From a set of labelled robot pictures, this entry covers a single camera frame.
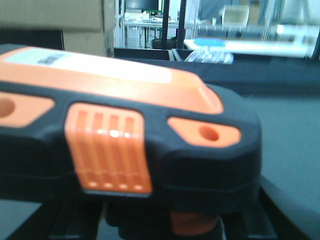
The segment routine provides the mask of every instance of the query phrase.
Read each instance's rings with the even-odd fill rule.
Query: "orange grip panel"
[[[194,146],[226,148],[241,139],[240,130],[233,126],[178,117],[170,117],[168,124],[184,141]]]
[[[46,57],[34,60],[41,51]],[[5,82],[103,95],[204,114],[223,112],[220,98],[197,75],[182,70],[34,47],[2,54],[0,69],[0,81]]]
[[[26,127],[54,105],[50,98],[0,91],[0,127]]]
[[[67,114],[65,136],[84,189],[152,192],[144,118],[139,112],[74,103]]]

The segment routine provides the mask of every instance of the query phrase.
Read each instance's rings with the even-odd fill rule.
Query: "ribbed orange grip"
[[[144,118],[139,112],[74,103],[65,136],[84,189],[151,193]]]

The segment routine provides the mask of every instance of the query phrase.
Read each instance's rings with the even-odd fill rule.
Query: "desk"
[[[241,41],[226,40],[224,47],[214,47],[216,51],[226,51],[235,54],[269,55],[279,57],[305,58],[311,57],[314,46],[301,45],[276,41]],[[193,39],[184,40],[188,49],[197,50],[201,46],[196,45]]]
[[[144,44],[145,46],[147,45],[147,39],[148,39],[148,32],[149,29],[161,29],[162,28],[162,22],[160,21],[152,21],[152,20],[143,20],[143,21],[130,21],[130,20],[124,20],[121,24],[122,28],[122,47],[125,48],[125,32],[128,34],[128,28],[129,27],[137,27],[137,28],[143,28],[144,31]],[[168,28],[169,29],[178,29],[179,28],[179,23],[178,22],[169,22],[168,23]],[[194,25],[193,24],[185,24],[184,28],[186,30],[193,30]]]

